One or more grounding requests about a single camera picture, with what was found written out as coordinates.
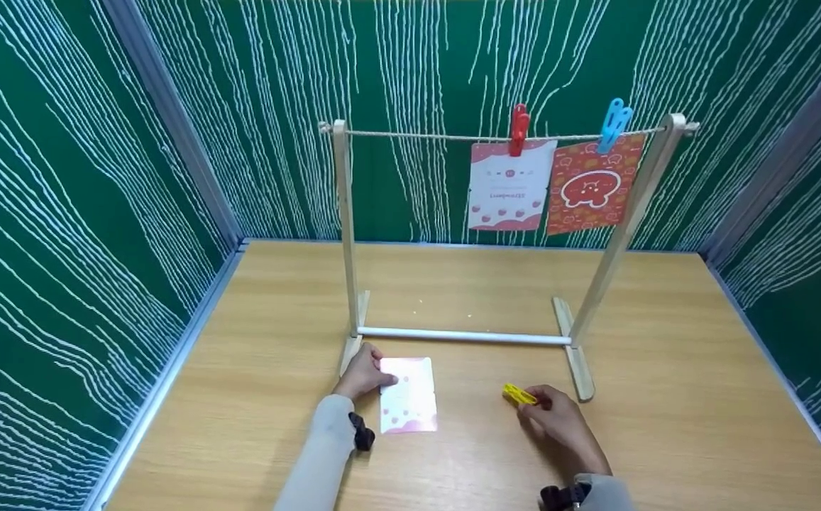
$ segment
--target orange card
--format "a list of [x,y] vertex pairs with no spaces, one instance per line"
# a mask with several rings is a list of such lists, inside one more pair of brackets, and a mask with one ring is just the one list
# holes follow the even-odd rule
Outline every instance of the orange card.
[[547,233],[560,235],[621,222],[644,139],[643,133],[619,137],[607,155],[596,154],[596,142],[556,149]]

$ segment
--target red clothespin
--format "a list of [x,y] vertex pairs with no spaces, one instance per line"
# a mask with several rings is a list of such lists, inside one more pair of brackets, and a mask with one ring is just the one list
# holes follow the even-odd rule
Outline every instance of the red clothespin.
[[527,139],[527,129],[530,129],[527,105],[515,104],[514,110],[511,110],[511,142],[508,143],[508,155],[521,155],[521,151],[524,150],[524,139]]

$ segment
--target rope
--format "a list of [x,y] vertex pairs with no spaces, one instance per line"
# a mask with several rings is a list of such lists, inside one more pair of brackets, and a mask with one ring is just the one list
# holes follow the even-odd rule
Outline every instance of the rope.
[[[325,121],[319,121],[320,133],[331,133],[332,127]],[[637,135],[638,133],[657,133],[665,131],[664,127],[654,127],[637,131],[627,131],[622,135]],[[466,136],[466,135],[439,135],[438,133],[397,133],[393,131],[362,131],[355,129],[345,130],[345,133],[352,136],[391,136],[397,138],[429,138],[433,140],[479,140],[482,142],[508,142],[511,140],[507,136]],[[527,141],[536,140],[596,140],[599,135],[559,135],[559,136],[528,136]]]

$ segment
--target white card with pink pattern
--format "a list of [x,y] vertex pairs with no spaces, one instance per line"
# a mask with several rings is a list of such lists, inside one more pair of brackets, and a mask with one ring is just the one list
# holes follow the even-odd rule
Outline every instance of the white card with pink pattern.
[[380,426],[382,434],[436,431],[436,386],[432,359],[384,358],[382,372],[396,375],[397,384],[383,386]]
[[555,140],[524,142],[520,156],[508,155],[507,143],[474,143],[470,150],[469,229],[539,229],[555,151]]

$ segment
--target wooden table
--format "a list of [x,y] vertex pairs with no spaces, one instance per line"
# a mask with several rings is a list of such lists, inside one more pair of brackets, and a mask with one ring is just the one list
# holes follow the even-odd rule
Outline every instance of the wooden table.
[[[109,509],[270,509],[346,332],[337,243],[255,242]],[[360,245],[369,326],[557,334],[600,253]],[[572,392],[559,348],[375,343],[430,356],[439,432],[379,436],[340,509],[536,509],[563,460],[523,430],[505,382]],[[628,253],[586,342],[583,411],[639,509],[821,509],[821,446],[701,259]],[[378,399],[360,405],[378,430]]]

